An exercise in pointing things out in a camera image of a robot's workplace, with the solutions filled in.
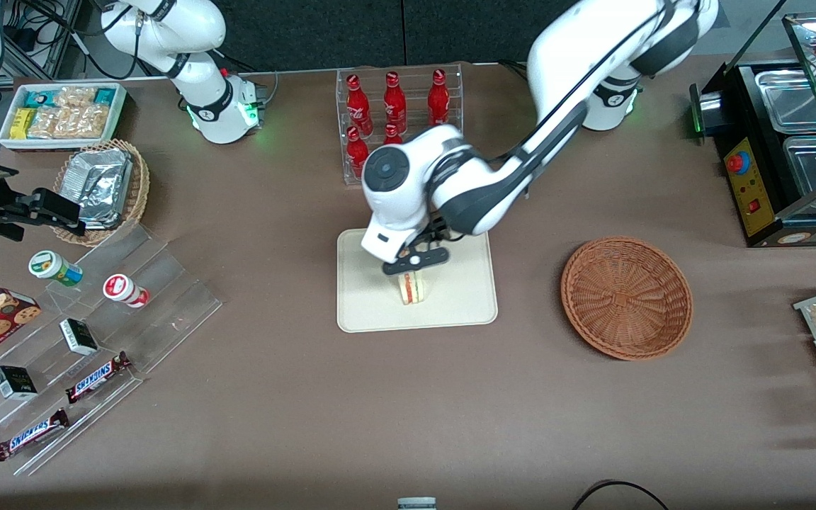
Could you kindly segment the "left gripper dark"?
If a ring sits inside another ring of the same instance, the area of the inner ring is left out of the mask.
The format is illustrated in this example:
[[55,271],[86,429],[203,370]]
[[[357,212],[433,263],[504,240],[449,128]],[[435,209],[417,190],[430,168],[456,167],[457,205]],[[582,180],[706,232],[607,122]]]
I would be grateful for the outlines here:
[[405,242],[404,251],[431,251],[439,249],[444,242],[452,242],[451,229],[441,216],[431,216],[429,223],[410,242]]

